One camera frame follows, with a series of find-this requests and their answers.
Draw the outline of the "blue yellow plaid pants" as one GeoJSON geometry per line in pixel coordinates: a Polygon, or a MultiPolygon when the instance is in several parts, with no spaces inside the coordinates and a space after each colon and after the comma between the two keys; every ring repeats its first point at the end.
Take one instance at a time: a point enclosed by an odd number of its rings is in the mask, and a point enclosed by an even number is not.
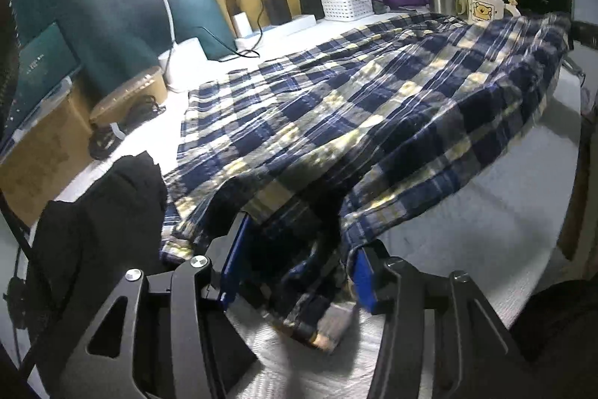
{"type": "Polygon", "coordinates": [[[330,352],[357,251],[458,192],[537,122],[558,83],[564,13],[468,23],[402,14],[200,84],[166,174],[160,258],[205,251],[234,218],[259,253],[263,317],[330,352]]]}

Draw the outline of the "black folded garment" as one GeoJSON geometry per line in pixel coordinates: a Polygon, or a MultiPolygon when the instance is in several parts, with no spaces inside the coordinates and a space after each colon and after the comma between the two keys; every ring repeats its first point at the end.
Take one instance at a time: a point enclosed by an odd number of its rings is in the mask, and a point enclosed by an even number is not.
{"type": "Polygon", "coordinates": [[[131,268],[165,269],[159,257],[166,209],[160,167],[143,152],[111,165],[74,203],[48,203],[33,250],[62,313],[41,360],[68,359],[91,319],[131,268]]]}

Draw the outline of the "cardboard box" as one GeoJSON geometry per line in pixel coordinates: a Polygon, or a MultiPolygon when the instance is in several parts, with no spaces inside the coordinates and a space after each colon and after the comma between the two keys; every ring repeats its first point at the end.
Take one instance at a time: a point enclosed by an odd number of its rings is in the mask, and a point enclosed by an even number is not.
{"type": "Polygon", "coordinates": [[[27,226],[91,162],[90,110],[87,97],[73,88],[1,163],[1,190],[27,226]]]}

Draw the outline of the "beige lidded container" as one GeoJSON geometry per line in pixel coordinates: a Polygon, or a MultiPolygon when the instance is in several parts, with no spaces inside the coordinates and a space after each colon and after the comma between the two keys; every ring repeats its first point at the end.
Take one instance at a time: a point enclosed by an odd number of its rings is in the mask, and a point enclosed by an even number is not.
{"type": "Polygon", "coordinates": [[[152,96],[158,104],[165,101],[167,89],[159,66],[141,72],[101,99],[91,110],[89,121],[94,126],[120,123],[144,96],[152,96]]]}

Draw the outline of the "computer monitor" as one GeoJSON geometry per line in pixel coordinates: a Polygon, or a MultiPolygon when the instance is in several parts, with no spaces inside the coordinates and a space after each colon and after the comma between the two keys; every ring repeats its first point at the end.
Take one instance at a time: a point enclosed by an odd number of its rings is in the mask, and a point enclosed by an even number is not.
{"type": "Polygon", "coordinates": [[[3,130],[1,146],[40,102],[54,94],[61,83],[81,69],[81,62],[57,22],[51,23],[19,52],[19,72],[13,100],[3,130]]]}

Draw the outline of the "white power strip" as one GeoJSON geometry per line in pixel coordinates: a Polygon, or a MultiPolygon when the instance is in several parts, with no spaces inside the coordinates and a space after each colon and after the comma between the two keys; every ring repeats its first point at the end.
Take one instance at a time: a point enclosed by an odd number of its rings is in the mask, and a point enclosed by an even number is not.
{"type": "Polygon", "coordinates": [[[241,37],[235,40],[236,50],[258,50],[265,49],[271,44],[277,44],[292,34],[312,28],[316,25],[316,18],[313,14],[302,14],[294,17],[291,21],[281,25],[269,25],[252,33],[251,36],[241,37]]]}

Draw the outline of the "white USB charger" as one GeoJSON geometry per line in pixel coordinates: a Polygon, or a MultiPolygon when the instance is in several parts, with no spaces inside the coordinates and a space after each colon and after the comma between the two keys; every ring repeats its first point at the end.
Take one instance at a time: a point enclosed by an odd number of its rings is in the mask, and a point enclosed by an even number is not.
{"type": "Polygon", "coordinates": [[[235,32],[239,39],[245,39],[253,33],[252,25],[244,11],[236,13],[232,16],[232,22],[235,32]]]}

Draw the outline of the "white bear mug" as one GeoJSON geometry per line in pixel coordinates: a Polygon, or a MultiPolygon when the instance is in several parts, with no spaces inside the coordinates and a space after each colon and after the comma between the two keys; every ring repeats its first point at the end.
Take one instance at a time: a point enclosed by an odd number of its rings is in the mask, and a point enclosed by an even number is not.
{"type": "Polygon", "coordinates": [[[521,15],[515,0],[467,0],[469,22],[487,22],[521,15]]]}

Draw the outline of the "black power adapter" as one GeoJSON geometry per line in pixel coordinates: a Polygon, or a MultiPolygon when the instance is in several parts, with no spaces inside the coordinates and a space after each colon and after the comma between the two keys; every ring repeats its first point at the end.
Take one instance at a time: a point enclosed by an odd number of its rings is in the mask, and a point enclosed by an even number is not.
{"type": "Polygon", "coordinates": [[[271,25],[283,25],[292,20],[287,0],[265,0],[265,9],[271,25]]]}

